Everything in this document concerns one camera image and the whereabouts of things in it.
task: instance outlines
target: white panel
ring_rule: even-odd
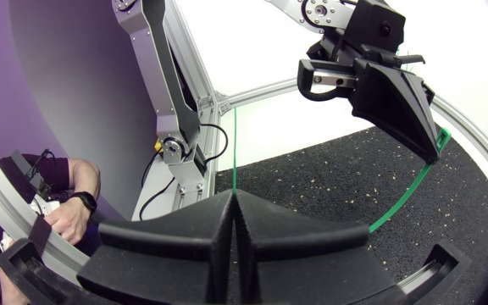
[[[345,98],[315,103],[299,91],[239,107],[236,113],[236,166],[291,153],[372,126],[352,116],[352,106]],[[234,117],[234,110],[221,117],[221,127],[230,139],[227,152],[219,158],[218,170],[233,167]]]
[[[417,73],[488,136],[488,1],[390,0],[406,16],[400,54],[422,54]]]
[[[321,39],[264,0],[178,4],[214,89],[227,95],[297,77],[298,60]]]

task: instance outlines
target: black strap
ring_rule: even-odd
[[[46,222],[41,215],[37,215],[37,219],[35,219],[35,223],[33,224],[33,228],[31,228],[30,236],[28,238],[33,243],[33,246],[35,246],[39,256],[42,256],[42,253],[44,252],[44,247],[47,245],[51,231],[52,227],[48,222]]]

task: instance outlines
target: speckled floor mat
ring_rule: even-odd
[[[308,217],[370,225],[400,198],[423,165],[373,127],[240,167],[237,188]],[[217,174],[216,191],[231,188],[231,175],[231,170]],[[488,180],[453,139],[404,207],[370,236],[368,247],[401,280],[419,269],[444,238],[472,264],[440,303],[471,304],[488,282]],[[235,245],[231,251],[236,254]],[[236,261],[233,255],[231,265]],[[232,268],[229,303],[238,303],[237,282],[238,271]]]

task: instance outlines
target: black watch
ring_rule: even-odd
[[[90,210],[90,215],[93,215],[95,213],[95,210],[97,209],[97,202],[95,201],[95,198],[92,194],[87,191],[79,191],[71,195],[70,198],[72,197],[80,198],[82,200],[82,203],[84,203],[84,206]]]

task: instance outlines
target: metal bracket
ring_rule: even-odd
[[[204,110],[214,105],[214,98],[212,96],[203,97],[197,100],[197,109]]]
[[[231,109],[231,106],[230,106],[229,101],[226,101],[224,103],[221,103],[219,105],[219,115],[226,114],[230,109]]]

